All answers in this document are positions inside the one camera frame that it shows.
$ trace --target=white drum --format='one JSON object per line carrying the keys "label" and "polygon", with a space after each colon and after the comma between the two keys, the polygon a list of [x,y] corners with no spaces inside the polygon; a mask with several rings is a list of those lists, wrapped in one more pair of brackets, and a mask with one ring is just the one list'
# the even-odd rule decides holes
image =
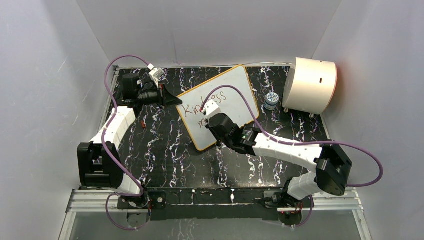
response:
{"label": "white drum", "polygon": [[329,105],[336,83],[334,62],[296,57],[288,71],[282,106],[319,115]]}

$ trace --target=glass panel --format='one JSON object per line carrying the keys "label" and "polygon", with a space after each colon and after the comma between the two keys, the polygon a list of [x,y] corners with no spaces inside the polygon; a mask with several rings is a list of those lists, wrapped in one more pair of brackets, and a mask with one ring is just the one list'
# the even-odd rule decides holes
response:
{"label": "glass panel", "polygon": [[[129,227],[125,212],[112,212],[113,219]],[[130,217],[130,222],[143,222],[146,215]],[[278,221],[261,219],[177,219],[152,221],[137,231],[115,227],[104,212],[78,212],[72,229],[72,240],[223,240],[223,239],[290,239],[290,240],[360,240],[351,210],[314,211],[309,222],[292,230]]]}

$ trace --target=white wall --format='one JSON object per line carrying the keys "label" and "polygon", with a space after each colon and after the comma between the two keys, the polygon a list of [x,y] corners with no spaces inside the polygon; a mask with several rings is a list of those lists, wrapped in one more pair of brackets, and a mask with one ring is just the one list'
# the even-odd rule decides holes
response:
{"label": "white wall", "polygon": [[[324,112],[332,139],[381,159],[381,182],[358,189],[373,239],[424,237],[424,2],[344,0],[313,58],[334,61],[338,84]],[[378,174],[363,154],[351,183]]]}
{"label": "white wall", "polygon": [[210,66],[311,58],[341,0],[77,2],[109,59]]}
{"label": "white wall", "polygon": [[75,0],[0,6],[0,239],[57,239],[108,59]]}

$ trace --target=whiteboard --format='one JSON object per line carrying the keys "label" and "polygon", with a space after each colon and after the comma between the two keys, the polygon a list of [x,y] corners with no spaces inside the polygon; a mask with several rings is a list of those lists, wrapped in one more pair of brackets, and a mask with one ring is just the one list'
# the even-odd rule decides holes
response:
{"label": "whiteboard", "polygon": [[[212,133],[206,129],[205,116],[200,112],[203,100],[216,87],[231,85],[236,87],[246,98],[256,118],[259,117],[259,109],[253,95],[248,73],[243,65],[237,65],[218,76],[180,94],[182,104],[176,109],[190,134],[197,150],[203,151],[214,145],[217,141]],[[253,122],[253,118],[245,105],[242,97],[232,88],[223,87],[218,89],[210,99],[214,100],[221,112],[228,115],[239,127]]]}

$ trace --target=tabletop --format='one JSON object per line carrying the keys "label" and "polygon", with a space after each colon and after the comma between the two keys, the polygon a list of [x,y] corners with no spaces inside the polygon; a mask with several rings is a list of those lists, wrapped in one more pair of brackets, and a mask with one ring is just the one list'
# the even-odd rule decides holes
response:
{"label": "tabletop", "polygon": [[[164,68],[161,81],[177,96],[228,69],[230,67]],[[266,131],[300,142],[327,139],[319,115],[310,118],[306,112],[283,112],[281,98],[288,66],[246,69],[260,111],[258,121]],[[113,90],[117,99],[122,95],[122,76],[128,73],[138,73],[142,79],[149,77],[145,68],[120,69]],[[263,107],[269,92],[280,96],[280,103],[274,111]],[[144,106],[118,151],[123,165],[148,188],[282,187],[286,179],[307,172],[292,163],[272,157],[241,155],[227,147],[218,149],[212,146],[198,151],[175,106],[165,109],[157,105]]]}

